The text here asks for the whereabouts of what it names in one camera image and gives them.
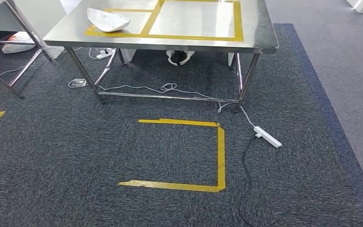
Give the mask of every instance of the gray floor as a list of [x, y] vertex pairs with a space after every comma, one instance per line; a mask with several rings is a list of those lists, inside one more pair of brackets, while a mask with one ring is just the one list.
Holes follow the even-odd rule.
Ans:
[[[57, 62], [40, 57], [16, 84], [25, 99], [0, 88], [0, 110], [6, 110], [0, 119], [0, 227], [240, 227], [246, 226], [237, 214], [240, 201], [242, 215], [256, 227], [363, 227], [363, 201], [339, 158], [303, 56], [289, 30], [276, 28], [281, 48], [261, 58], [244, 105], [253, 122], [284, 145], [253, 141], [247, 154], [251, 190], [242, 153], [255, 133], [241, 113], [227, 107], [219, 114], [215, 103], [143, 98], [109, 97], [101, 105], [89, 88], [67, 87], [78, 76], [68, 55]], [[6, 59], [0, 52], [0, 72], [32, 53]], [[87, 49], [77, 53], [95, 77], [106, 64], [88, 58]], [[177, 70], [163, 56], [139, 51], [133, 63], [116, 61], [103, 86], [175, 82], [210, 96], [235, 95], [226, 54], [198, 52]], [[243, 70], [249, 60], [244, 54]], [[141, 124], [140, 118], [219, 122], [225, 129], [226, 189], [117, 186], [130, 179], [216, 182], [214, 129]]]
[[345, 0], [267, 0], [292, 23], [363, 169], [363, 14]]

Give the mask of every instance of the white power strip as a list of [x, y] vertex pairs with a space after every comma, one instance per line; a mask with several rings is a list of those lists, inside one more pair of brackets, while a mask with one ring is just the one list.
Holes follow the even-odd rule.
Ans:
[[100, 60], [100, 59], [104, 59], [106, 57], [109, 57], [113, 54], [115, 50], [112, 49], [112, 48], [105, 48], [105, 49], [102, 49], [99, 53], [99, 55], [96, 56], [96, 59], [97, 60]]

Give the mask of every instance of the power cord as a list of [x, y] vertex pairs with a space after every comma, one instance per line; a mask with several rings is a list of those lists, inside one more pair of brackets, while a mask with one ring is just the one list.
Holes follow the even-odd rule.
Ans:
[[[211, 98], [211, 99], [215, 99], [213, 97], [210, 97], [210, 96], [206, 96], [206, 95], [203, 95], [199, 92], [195, 92], [195, 91], [182, 91], [182, 90], [179, 90], [179, 89], [176, 89], [177, 88], [177, 84], [175, 83], [166, 83], [164, 85], [161, 86], [161, 91], [158, 91], [158, 90], [155, 90], [155, 89], [152, 89], [150, 87], [146, 87], [146, 86], [141, 86], [141, 87], [133, 87], [133, 86], [130, 86], [130, 85], [122, 85], [122, 86], [119, 86], [119, 87], [110, 87], [110, 88], [104, 88], [102, 86], [98, 86], [100, 89], [104, 90], [104, 91], [107, 91], [107, 90], [112, 90], [112, 89], [119, 89], [119, 88], [122, 88], [122, 87], [129, 87], [129, 88], [133, 88], [133, 89], [140, 89], [140, 88], [145, 88], [145, 89], [148, 89], [148, 90], [151, 90], [151, 91], [155, 91], [157, 93], [160, 93], [160, 94], [164, 94], [166, 92], [169, 92], [169, 91], [178, 91], [178, 92], [182, 92], [182, 93], [187, 93], [187, 94], [196, 94], [196, 95], [199, 95], [199, 96], [202, 96], [202, 97], [205, 97], [205, 98]], [[219, 109], [218, 109], [218, 113], [220, 113], [222, 111], [222, 108], [229, 105], [229, 104], [232, 104], [232, 103], [226, 103], [224, 105], [221, 105], [220, 103], [218, 103], [219, 105]], [[245, 110], [243, 109], [243, 107], [241, 107], [241, 109], [244, 111], [244, 114], [245, 116], [247, 117], [248, 121], [250, 122], [250, 124], [255, 127], [250, 119], [248, 118], [248, 115], [247, 113], [245, 112]]]
[[5, 71], [5, 72], [3, 72], [3, 73], [1, 73], [0, 74], [0, 76], [2, 76], [3, 74], [5, 74], [5, 73], [8, 73], [8, 72], [16, 72], [16, 71], [18, 71], [18, 70], [20, 70], [20, 69], [22, 69], [22, 68], [24, 68], [25, 66], [22, 66], [22, 67], [20, 67], [20, 68], [18, 68], [18, 69], [15, 69], [15, 70], [8, 70], [8, 71]]
[[[55, 49], [54, 47], [50, 47], [50, 48], [46, 48], [46, 49], [41, 49], [41, 50], [48, 50], [48, 49], [54, 49], [54, 50], [56, 50], [56, 51], [60, 51], [60, 52], [66, 52], [66, 51], [61, 51], [61, 50], [58, 50], [58, 49]], [[25, 66], [22, 66], [22, 67], [20, 67], [20, 68], [18, 68], [18, 69], [15, 69], [15, 70], [8, 70], [8, 71], [5, 71], [5, 72], [3, 72], [3, 73], [1, 73], [0, 74], [0, 76], [2, 76], [3, 74], [5, 74], [5, 73], [8, 73], [8, 72], [16, 72], [16, 71], [18, 71], [18, 70], [20, 70], [20, 69], [22, 69], [22, 68], [24, 68]]]
[[[242, 163], [243, 163], [244, 171], [245, 171], [245, 174], [246, 174], [246, 176], [247, 176], [247, 181], [248, 181], [248, 188], [247, 188], [246, 193], [244, 194], [244, 197], [246, 197], [246, 196], [248, 195], [248, 193], [250, 193], [250, 191], [251, 191], [251, 187], [252, 187], [252, 179], [251, 179], [250, 173], [248, 172], [247, 166], [246, 166], [246, 164], [245, 164], [245, 157], [246, 157], [246, 155], [247, 155], [248, 148], [250, 147], [251, 143], [252, 143], [252, 142], [253, 142], [256, 138], [257, 138], [257, 137], [255, 137], [255, 136], [254, 136], [253, 138], [251, 138], [251, 140], [248, 142], [248, 145], [247, 145], [246, 149], [244, 150], [244, 152], [243, 152], [243, 156], [242, 156]], [[240, 218], [241, 218], [241, 219], [243, 219], [244, 223], [245, 223], [245, 224], [247, 224], [247, 226], [249, 226], [249, 227], [254, 227], [253, 225], [251, 225], [251, 224], [248, 222], [248, 220], [246, 220], [246, 219], [242, 216], [241, 211], [240, 211], [240, 207], [241, 207], [241, 205], [242, 205], [243, 200], [242, 200], [241, 198], [239, 198], [239, 199], [240, 199], [240, 201], [239, 201], [239, 204], [238, 204], [238, 206], [237, 206], [237, 213], [239, 214]]]

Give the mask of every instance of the metal frame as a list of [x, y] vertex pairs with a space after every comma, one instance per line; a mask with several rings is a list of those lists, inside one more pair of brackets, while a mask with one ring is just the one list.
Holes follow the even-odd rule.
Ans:
[[220, 99], [220, 98], [199, 98], [199, 97], [179, 97], [179, 96], [160, 96], [160, 95], [143, 95], [143, 94], [128, 94], [128, 93], [113, 93], [113, 92], [100, 92], [98, 90], [98, 86], [101, 83], [101, 81], [104, 79], [106, 73], [111, 69], [111, 65], [113, 63], [113, 60], [116, 58], [116, 55], [119, 55], [120, 61], [122, 64], [125, 64], [123, 55], [121, 53], [121, 50], [119, 48], [114, 51], [112, 54], [108, 64], [106, 65], [104, 71], [102, 74], [98, 77], [98, 79], [94, 82], [89, 74], [87, 73], [86, 69], [84, 68], [83, 64], [80, 62], [76, 54], [74, 53], [73, 49], [71, 47], [65, 47], [67, 53], [70, 55], [74, 63], [76, 64], [78, 70], [80, 71], [83, 78], [86, 79], [88, 82], [88, 85], [91, 87], [94, 95], [98, 99], [98, 101], [102, 104], [105, 103], [105, 100], [102, 96], [127, 96], [127, 97], [147, 97], [147, 98], [165, 98], [165, 99], [176, 99], [176, 100], [197, 100], [197, 101], [207, 101], [207, 102], [222, 102], [222, 103], [235, 103], [234, 111], [238, 112], [240, 110], [240, 107], [242, 105], [242, 102], [244, 100], [244, 96], [247, 92], [247, 88], [249, 84], [252, 81], [252, 78], [254, 76], [255, 68], [258, 64], [260, 54], [256, 53], [254, 54], [254, 57], [252, 58], [250, 68], [248, 69], [247, 76], [244, 80], [244, 83], [242, 81], [242, 69], [240, 65], [240, 55], [239, 53], [234, 54], [233, 61], [235, 61], [235, 65], [237, 66], [237, 81], [238, 81], [238, 93], [239, 96], [237, 99]]
[[20, 12], [16, 10], [16, 7], [14, 6], [14, 2], [12, 0], [6, 0], [3, 2], [4, 5], [8, 8], [8, 10], [12, 13], [14, 18], [18, 21], [18, 23], [22, 26], [22, 28], [27, 32], [27, 34], [30, 36], [30, 38], [33, 40], [33, 43], [25, 43], [25, 42], [14, 42], [14, 41], [0, 41], [0, 44], [16, 44], [16, 45], [36, 45], [38, 47], [38, 51], [35, 52], [34, 56], [28, 61], [28, 63], [25, 65], [25, 67], [20, 71], [19, 74], [17, 74], [9, 83], [2, 80], [0, 78], [0, 85], [2, 85], [7, 90], [11, 91], [13, 94], [15, 94], [17, 97], [22, 98], [21, 93], [16, 91], [13, 86], [16, 84], [16, 82], [20, 79], [20, 77], [25, 73], [25, 71], [33, 64], [33, 62], [37, 59], [37, 57], [43, 53], [48, 60], [52, 60], [51, 55], [48, 53], [48, 51], [42, 46], [42, 44], [37, 40], [37, 38], [34, 36], [32, 29], [27, 25], [27, 22], [23, 20], [20, 16]]

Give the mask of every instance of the plastic bag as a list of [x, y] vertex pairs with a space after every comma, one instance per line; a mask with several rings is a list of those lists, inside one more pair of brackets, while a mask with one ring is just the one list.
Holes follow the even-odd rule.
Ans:
[[[27, 32], [17, 32], [12, 35], [8, 41], [16, 41], [16, 42], [24, 42], [24, 43], [32, 43], [33, 40], [27, 34]], [[4, 53], [19, 53], [23, 51], [31, 50], [35, 47], [35, 45], [16, 45], [16, 44], [5, 44], [2, 47], [2, 52]]]

